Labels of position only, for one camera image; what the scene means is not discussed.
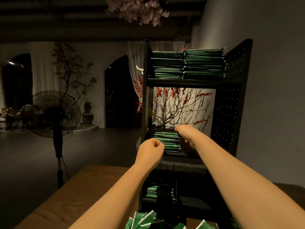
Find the concrete floor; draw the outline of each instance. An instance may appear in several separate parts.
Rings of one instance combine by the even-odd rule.
[[[84,165],[130,167],[140,130],[99,129],[63,138],[63,158],[73,177]],[[51,138],[30,131],[0,134],[0,228],[12,229],[57,190]]]

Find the wooden table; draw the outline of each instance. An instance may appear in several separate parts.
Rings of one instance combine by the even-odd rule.
[[[15,229],[68,229],[127,170],[128,168],[116,166],[85,166]],[[130,216],[133,217],[137,210],[138,202],[130,212]],[[200,222],[200,220],[187,219],[187,228],[195,229]]]

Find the pedestal fan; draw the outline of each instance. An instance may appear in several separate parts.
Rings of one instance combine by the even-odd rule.
[[[72,132],[78,125],[81,119],[79,106],[72,96],[63,92],[44,91],[33,95],[33,104],[28,105],[25,111],[30,115],[28,124],[33,133],[53,138],[58,162],[58,188],[61,188],[63,136]]]

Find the plant pot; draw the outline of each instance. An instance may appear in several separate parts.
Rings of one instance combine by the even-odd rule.
[[[83,117],[83,125],[84,126],[90,126],[92,125],[92,121],[94,119],[94,115],[92,113],[86,113],[84,112],[82,114],[82,117]]]
[[[85,104],[84,104],[85,113],[90,113],[91,108],[92,108],[91,102],[85,102]]]

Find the arched opening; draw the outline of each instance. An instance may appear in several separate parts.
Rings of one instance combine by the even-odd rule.
[[[138,128],[138,101],[125,55],[105,70],[106,128]]]
[[[13,57],[2,70],[5,102],[8,108],[20,110],[32,103],[33,76],[31,55]]]

